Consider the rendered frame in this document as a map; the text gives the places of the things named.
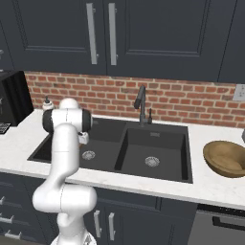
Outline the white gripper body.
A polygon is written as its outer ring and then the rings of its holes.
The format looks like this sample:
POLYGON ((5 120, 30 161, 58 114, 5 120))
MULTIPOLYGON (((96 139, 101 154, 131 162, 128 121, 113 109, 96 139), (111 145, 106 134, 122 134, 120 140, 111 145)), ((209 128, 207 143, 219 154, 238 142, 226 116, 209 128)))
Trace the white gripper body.
POLYGON ((87 145, 89 143, 89 134, 87 132, 79 132, 78 133, 78 141, 82 145, 87 145))

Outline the black sink tap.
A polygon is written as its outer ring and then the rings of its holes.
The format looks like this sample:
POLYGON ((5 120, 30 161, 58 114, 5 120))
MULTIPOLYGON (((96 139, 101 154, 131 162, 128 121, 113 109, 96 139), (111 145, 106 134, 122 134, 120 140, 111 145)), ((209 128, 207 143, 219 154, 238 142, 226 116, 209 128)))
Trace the black sink tap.
POLYGON ((134 108, 140 109, 140 126, 144 127, 147 119, 145 118, 145 86, 142 85, 139 89, 137 98, 134 102, 134 108))

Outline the black double sink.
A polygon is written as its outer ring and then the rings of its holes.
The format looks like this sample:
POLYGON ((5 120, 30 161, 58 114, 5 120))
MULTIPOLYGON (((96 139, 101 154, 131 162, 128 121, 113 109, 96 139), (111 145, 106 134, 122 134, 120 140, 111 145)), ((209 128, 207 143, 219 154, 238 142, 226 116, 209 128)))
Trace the black double sink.
POLYGON ((185 126, 95 118, 89 143, 79 149, 83 168, 191 183, 185 126))

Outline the dark lower cupboard door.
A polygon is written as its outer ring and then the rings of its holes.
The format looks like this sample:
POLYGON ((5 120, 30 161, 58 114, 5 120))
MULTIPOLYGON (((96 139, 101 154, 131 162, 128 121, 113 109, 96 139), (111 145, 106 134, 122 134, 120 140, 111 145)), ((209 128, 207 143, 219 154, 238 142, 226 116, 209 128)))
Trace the dark lower cupboard door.
POLYGON ((98 202, 95 208, 84 215, 84 223, 88 232, 96 239, 97 245, 107 245, 102 203, 98 202))
POLYGON ((107 206, 110 245, 188 245, 193 221, 150 211, 107 206), (110 240, 108 215, 114 216, 115 240, 110 240))

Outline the dark cupboard door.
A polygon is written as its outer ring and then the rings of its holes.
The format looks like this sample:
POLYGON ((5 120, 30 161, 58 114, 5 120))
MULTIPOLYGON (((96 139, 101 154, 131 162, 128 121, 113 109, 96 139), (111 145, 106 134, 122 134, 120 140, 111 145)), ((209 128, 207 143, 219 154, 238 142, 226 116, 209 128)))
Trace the dark cupboard door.
POLYGON ((115 77, 216 81, 236 0, 104 0, 107 73, 115 77), (108 4, 116 4, 111 65, 108 4))
POLYGON ((245 0, 237 0, 219 82, 245 84, 245 0))
POLYGON ((11 46, 8 39, 8 4, 0 0, 0 70, 13 70, 11 46))
POLYGON ((97 245, 107 245, 102 203, 98 202, 95 208, 84 215, 84 223, 88 232, 96 239, 97 245))
POLYGON ((22 71, 104 75, 101 0, 9 0, 14 66, 22 71), (86 4, 92 3, 98 64, 91 63, 86 4))
POLYGON ((110 245, 188 245, 193 221, 150 211, 107 206, 110 245), (115 240, 110 240, 108 215, 114 216, 115 240))

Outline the dark upper cupboard door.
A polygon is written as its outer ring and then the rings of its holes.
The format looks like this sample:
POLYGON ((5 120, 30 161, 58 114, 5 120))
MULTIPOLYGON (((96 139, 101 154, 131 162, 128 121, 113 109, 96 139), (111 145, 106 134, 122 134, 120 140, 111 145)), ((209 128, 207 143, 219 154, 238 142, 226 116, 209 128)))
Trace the dark upper cupboard door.
POLYGON ((245 0, 237 0, 219 82, 245 84, 245 0))
POLYGON ((8 39, 8 4, 0 0, 0 70, 13 70, 11 46, 8 39))
POLYGON ((216 81, 236 0, 104 0, 107 73, 115 77, 216 81), (116 4, 111 65, 108 4, 116 4))
POLYGON ((104 75, 101 0, 9 0, 14 66, 22 71, 104 75), (98 64, 91 63, 86 4, 92 3, 98 64))

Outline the wooden bowl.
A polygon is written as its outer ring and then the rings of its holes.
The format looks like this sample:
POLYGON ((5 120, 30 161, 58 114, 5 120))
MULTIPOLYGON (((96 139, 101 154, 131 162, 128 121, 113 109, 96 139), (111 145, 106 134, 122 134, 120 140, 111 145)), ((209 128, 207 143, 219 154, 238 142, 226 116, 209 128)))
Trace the wooden bowl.
POLYGON ((245 147, 227 141, 205 144, 203 157, 215 173, 229 177, 245 177, 245 147))

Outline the white soap dispenser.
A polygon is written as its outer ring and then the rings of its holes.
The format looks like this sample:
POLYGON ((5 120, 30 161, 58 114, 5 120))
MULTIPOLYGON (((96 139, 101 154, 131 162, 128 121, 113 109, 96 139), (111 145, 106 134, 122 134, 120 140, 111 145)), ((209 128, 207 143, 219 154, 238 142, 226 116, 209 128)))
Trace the white soap dispenser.
POLYGON ((45 98, 42 108, 43 110, 50 110, 54 108, 54 104, 48 98, 45 98))

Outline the black coffee machine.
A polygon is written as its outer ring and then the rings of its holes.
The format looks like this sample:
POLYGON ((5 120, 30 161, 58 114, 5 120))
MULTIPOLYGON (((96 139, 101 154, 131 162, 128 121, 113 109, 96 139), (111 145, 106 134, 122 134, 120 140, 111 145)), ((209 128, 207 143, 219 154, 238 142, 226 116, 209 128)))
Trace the black coffee machine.
POLYGON ((24 72, 0 73, 0 135, 18 126, 32 112, 33 103, 24 72))

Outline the dark drawer front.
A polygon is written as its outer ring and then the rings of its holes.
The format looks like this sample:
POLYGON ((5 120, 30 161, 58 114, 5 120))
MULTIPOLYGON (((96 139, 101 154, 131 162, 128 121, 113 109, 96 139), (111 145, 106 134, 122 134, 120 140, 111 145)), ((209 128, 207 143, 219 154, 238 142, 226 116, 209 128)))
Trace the dark drawer front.
POLYGON ((27 182, 22 185, 0 182, 0 200, 3 206, 33 211, 33 193, 42 182, 27 182))
POLYGON ((51 224, 47 218, 47 215, 33 211, 24 211, 18 208, 0 205, 0 216, 11 218, 14 215, 14 219, 11 225, 26 226, 32 229, 41 229, 45 232, 52 230, 51 224))
POLYGON ((21 232, 22 236, 20 240, 24 241, 50 245, 54 240, 52 233, 43 232, 41 229, 32 229, 20 225, 0 224, 0 235, 4 236, 8 230, 11 230, 13 234, 19 234, 21 232))

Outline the grey dishwasher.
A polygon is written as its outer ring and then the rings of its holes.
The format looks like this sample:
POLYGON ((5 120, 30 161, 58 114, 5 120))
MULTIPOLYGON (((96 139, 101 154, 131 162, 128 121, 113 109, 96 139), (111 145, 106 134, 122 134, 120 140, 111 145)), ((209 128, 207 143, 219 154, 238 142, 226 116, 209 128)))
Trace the grey dishwasher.
POLYGON ((212 217, 222 222, 245 226, 245 211, 199 204, 188 245, 245 245, 245 231, 213 226, 212 217))

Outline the grey wall socket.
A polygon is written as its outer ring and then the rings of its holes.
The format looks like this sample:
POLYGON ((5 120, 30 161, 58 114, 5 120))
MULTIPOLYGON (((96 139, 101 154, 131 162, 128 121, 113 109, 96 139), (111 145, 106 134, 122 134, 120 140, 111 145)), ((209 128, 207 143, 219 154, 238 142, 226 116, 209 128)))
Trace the grey wall socket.
POLYGON ((245 101, 245 84, 237 84, 234 89, 234 101, 245 101))

